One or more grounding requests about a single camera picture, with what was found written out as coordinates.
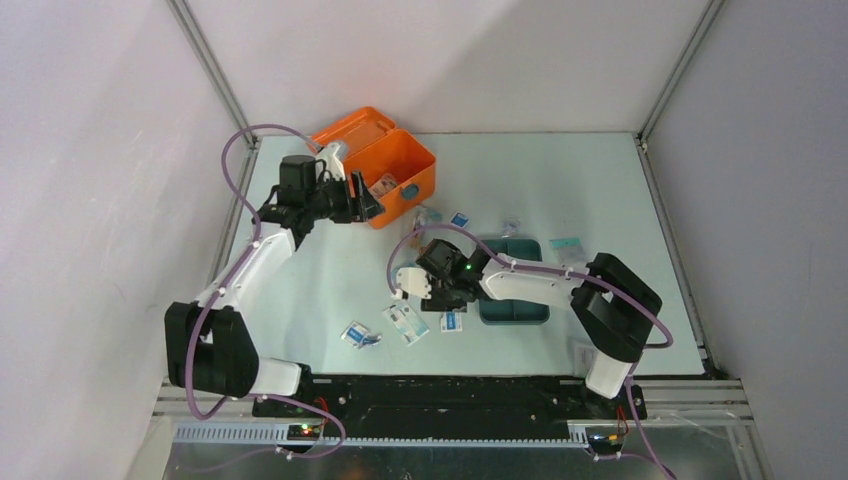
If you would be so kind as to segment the clear bag of swabs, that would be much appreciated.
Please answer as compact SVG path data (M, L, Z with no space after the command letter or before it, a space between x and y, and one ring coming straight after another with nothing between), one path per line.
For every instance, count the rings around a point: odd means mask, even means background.
M417 230L431 223L440 223L443 215L438 210L418 205L413 209L412 229Z

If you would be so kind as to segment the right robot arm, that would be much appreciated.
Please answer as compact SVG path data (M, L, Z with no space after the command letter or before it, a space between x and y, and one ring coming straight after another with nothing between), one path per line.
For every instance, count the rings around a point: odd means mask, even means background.
M394 275L396 289L417 297L427 311L447 312L477 301L521 301L571 309L596 354L585 378L585 411L606 418L622 403L621 390L659 330L661 347L673 342L658 314L660 297L620 259L599 253L583 266L565 267L498 253L481 243L466 256L435 239L414 266Z

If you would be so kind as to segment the clear bag blue print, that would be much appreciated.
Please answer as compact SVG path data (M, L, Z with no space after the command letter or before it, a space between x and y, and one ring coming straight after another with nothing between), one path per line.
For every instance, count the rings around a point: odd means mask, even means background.
M501 237L511 238L516 236L521 230L521 220L517 217L507 217L501 222Z

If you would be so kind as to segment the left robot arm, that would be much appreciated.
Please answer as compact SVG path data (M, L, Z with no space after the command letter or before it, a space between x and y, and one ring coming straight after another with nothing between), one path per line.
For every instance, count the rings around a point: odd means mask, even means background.
M170 382L226 397L277 395L290 415L311 412L316 390L301 380L303 365L261 356L250 318L266 282L316 222L366 223L384 210L363 172L345 171L328 152L284 157L278 182L251 218L254 231L243 252L195 300L166 310Z

